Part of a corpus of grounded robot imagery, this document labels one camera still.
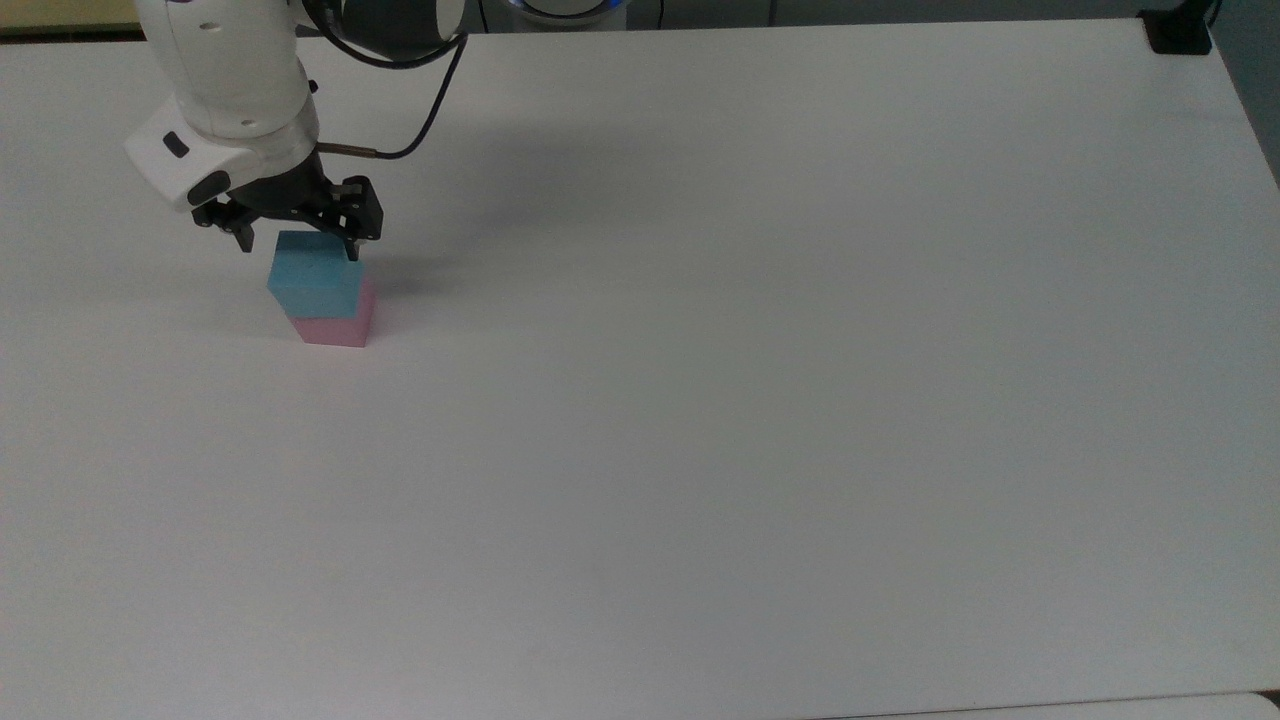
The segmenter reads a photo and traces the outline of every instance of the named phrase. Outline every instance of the cable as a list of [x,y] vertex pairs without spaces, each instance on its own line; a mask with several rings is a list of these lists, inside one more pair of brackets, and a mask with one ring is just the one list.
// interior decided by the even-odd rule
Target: cable
[[480,8],[480,27],[484,28],[485,35],[489,35],[489,18],[484,15],[484,0],[476,0],[476,6]]
[[302,9],[307,12],[307,17],[311,18],[312,23],[315,23],[316,29],[320,31],[320,35],[325,36],[325,40],[333,44],[333,46],[337,47],[338,50],[342,50],[343,53],[351,55],[352,58],[360,60],[361,63],[365,63],[366,65],[372,65],[375,68],[384,68],[388,70],[408,70],[412,68],[421,68],[428,63],[439,60],[445,54],[448,54],[449,50],[457,47],[462,42],[466,42],[465,40],[466,33],[460,32],[458,35],[454,35],[452,38],[449,38],[444,45],[436,47],[435,50],[431,50],[430,53],[422,55],[421,58],[415,58],[412,60],[383,60],[381,58],[374,58],[372,55],[366,55],[360,50],[356,50],[351,45],[347,45],[340,37],[338,37],[337,33],[334,33],[333,31],[333,23],[329,22],[330,15],[320,10],[316,6],[316,1],[317,0],[302,0]]
[[422,140],[426,138],[426,133],[430,132],[431,126],[435,123],[435,115],[440,113],[440,105],[444,104],[444,96],[449,92],[449,83],[453,82],[453,72],[458,69],[458,60],[462,59],[462,50],[467,46],[467,36],[460,35],[451,41],[453,50],[453,59],[449,60],[449,69],[444,70],[444,79],[440,81],[440,90],[435,94],[435,102],[431,104],[431,111],[426,115],[426,122],[422,123],[422,128],[417,131],[417,137],[413,142],[410,142],[403,150],[397,150],[396,152],[383,152],[381,150],[374,150],[372,147],[360,147],[356,145],[339,145],[333,142],[317,142],[316,150],[320,152],[330,152],[334,155],[353,155],[356,158],[372,158],[376,160],[399,160],[407,156],[410,152],[417,150],[419,145],[422,145]]

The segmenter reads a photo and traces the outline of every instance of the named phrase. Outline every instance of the stacked blocks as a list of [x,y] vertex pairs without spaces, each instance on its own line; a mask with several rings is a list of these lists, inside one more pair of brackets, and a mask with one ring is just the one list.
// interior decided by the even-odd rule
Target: stacked blocks
[[340,238],[323,232],[282,232],[266,287],[303,342],[365,346],[374,288],[365,264],[347,260]]

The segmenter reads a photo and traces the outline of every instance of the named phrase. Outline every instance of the pink block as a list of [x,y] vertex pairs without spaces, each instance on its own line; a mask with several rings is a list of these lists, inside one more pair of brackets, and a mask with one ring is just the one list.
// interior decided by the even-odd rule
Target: pink block
[[356,300],[355,318],[289,318],[293,329],[308,345],[338,345],[364,347],[369,340],[369,323],[374,319],[374,286],[369,274],[360,281],[360,299]]

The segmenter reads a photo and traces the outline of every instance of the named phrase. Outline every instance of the white table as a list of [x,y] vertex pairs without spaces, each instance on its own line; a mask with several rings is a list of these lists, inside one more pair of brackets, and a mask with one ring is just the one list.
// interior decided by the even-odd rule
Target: white table
[[[383,147],[443,72],[302,58]],[[1216,55],[476,37],[417,155],[328,161],[388,213],[364,351],[293,336],[273,225],[143,186],[165,92],[142,45],[0,47],[0,716],[1280,685],[1280,193]]]

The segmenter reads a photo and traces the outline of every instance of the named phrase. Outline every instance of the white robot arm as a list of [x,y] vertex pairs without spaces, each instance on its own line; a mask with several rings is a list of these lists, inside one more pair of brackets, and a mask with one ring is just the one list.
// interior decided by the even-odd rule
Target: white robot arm
[[289,170],[319,135],[297,18],[278,0],[138,0],[174,95],[125,150],[175,210]]
[[[259,218],[300,220],[334,233],[347,242],[351,259],[360,243],[381,234],[381,208],[369,179],[332,183],[324,176],[312,86],[296,54],[296,29],[314,27],[310,18],[317,17],[328,33],[342,27],[346,40],[390,58],[388,67],[411,67],[411,56],[428,60],[461,45],[465,36],[454,37],[454,31],[463,0],[136,5],[174,94],[125,141],[125,150],[174,210],[234,234],[246,252]],[[228,201],[219,200],[223,195]]]

